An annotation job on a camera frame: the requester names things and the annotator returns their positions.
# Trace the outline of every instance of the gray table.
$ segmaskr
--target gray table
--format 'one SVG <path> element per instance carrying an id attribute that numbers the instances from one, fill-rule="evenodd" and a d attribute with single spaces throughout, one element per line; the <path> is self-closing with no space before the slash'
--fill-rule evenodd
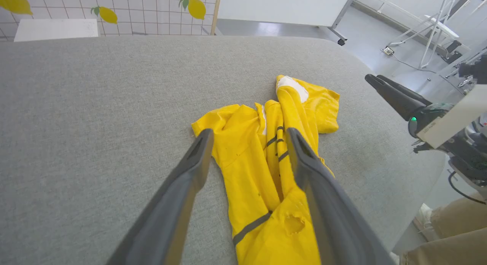
<path id="1" fill-rule="evenodd" d="M 371 71 L 312 38 L 154 36 L 0 43 L 0 263 L 102 264 L 194 139 L 190 123 L 275 97 L 275 76 L 339 94 L 320 155 L 391 249 L 444 166 L 412 154 Z M 236 263 L 212 162 L 183 264 Z"/>

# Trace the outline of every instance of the sneaker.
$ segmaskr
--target sneaker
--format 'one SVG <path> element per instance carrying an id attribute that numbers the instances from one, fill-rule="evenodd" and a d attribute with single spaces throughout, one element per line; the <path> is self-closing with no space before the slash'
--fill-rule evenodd
<path id="1" fill-rule="evenodd" d="M 394 261 L 394 264 L 396 265 L 399 265 L 399 262 L 400 262 L 400 258 L 398 255 L 394 254 L 393 252 L 390 252 L 389 253 L 389 256 L 392 258 L 392 260 Z"/>
<path id="2" fill-rule="evenodd" d="M 416 217 L 412 222 L 418 228 L 419 232 L 426 238 L 427 241 L 438 240 L 439 237 L 434 231 L 433 225 L 431 224 L 431 212 L 433 210 L 423 203 L 419 209 Z"/>

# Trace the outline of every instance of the power cord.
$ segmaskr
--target power cord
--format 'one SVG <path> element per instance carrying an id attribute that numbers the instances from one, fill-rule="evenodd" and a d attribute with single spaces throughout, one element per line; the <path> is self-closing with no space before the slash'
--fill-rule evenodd
<path id="1" fill-rule="evenodd" d="M 437 74 L 440 78 L 442 78 L 443 80 L 447 81 L 447 83 L 449 83 L 450 85 L 452 85 L 459 93 L 461 93 L 462 95 L 464 95 L 464 93 L 462 91 L 460 91 L 456 86 L 454 86 L 452 83 L 450 83 L 449 80 L 447 80 L 446 78 L 444 78 L 443 76 L 441 76 L 440 74 L 438 74 L 436 71 L 433 71 L 433 70 L 428 70 L 428 69 L 419 69 L 417 67 L 414 67 L 412 66 L 411 64 L 408 64 L 407 62 L 404 62 L 404 61 L 401 61 L 400 59 L 398 59 L 394 54 L 391 54 L 398 62 L 402 63 L 402 64 L 405 64 L 407 66 L 409 66 L 410 68 L 414 68 L 416 70 L 419 70 L 419 71 L 426 71 L 426 72 L 431 72 L 431 73 L 435 73 Z"/>
<path id="2" fill-rule="evenodd" d="M 451 186 L 451 187 L 452 187 L 452 188 L 453 188 L 453 189 L 454 189 L 454 190 L 455 190 L 455 191 L 456 191 L 458 194 L 461 194 L 462 196 L 464 196 L 464 197 L 466 197 L 466 198 L 470 199 L 471 201 L 475 201 L 475 202 L 477 202 L 477 203 L 487 205 L 485 202 L 480 201 L 480 200 L 478 200 L 478 199 L 474 199 L 473 197 L 467 196 L 467 195 L 463 194 L 463 193 L 462 193 L 462 192 L 461 192 L 459 189 L 457 189 L 457 188 L 454 186 L 453 182 L 452 182 L 452 177 L 453 177 L 455 174 L 456 174 L 456 171 L 453 171 L 453 172 L 450 174 L 450 176 L 448 177 L 448 182 L 449 182 L 450 186 Z"/>

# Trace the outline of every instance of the yellow garment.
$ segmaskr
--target yellow garment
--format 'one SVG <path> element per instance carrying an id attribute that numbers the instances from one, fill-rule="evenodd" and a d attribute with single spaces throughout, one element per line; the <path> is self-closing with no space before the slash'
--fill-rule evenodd
<path id="1" fill-rule="evenodd" d="M 282 75 L 275 87 L 279 102 L 256 103 L 257 109 L 229 105 L 192 127 L 195 135 L 214 131 L 212 155 L 224 177 L 239 264 L 319 264 L 306 195 L 294 182 L 287 156 L 285 129 L 298 129 L 318 155 L 318 133 L 338 129 L 339 95 Z"/>

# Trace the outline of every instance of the lemon decoration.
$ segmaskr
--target lemon decoration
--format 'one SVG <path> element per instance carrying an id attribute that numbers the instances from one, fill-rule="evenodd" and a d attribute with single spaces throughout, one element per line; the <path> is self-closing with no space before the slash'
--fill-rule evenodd
<path id="1" fill-rule="evenodd" d="M 32 15 L 30 4 L 27 0 L 0 0 L 0 6 L 16 14 Z"/>
<path id="2" fill-rule="evenodd" d="M 103 6 L 97 6 L 97 7 L 92 7 L 91 13 L 94 12 L 95 15 L 98 16 L 100 14 L 101 19 L 104 19 L 106 22 L 109 22 L 110 24 L 116 24 L 117 23 L 117 14 L 113 12 L 111 9 L 103 7 Z"/>
<path id="3" fill-rule="evenodd" d="M 205 4 L 200 0 L 179 0 L 179 5 L 183 4 L 184 10 L 188 7 L 188 11 L 196 19 L 204 19 L 207 13 Z"/>

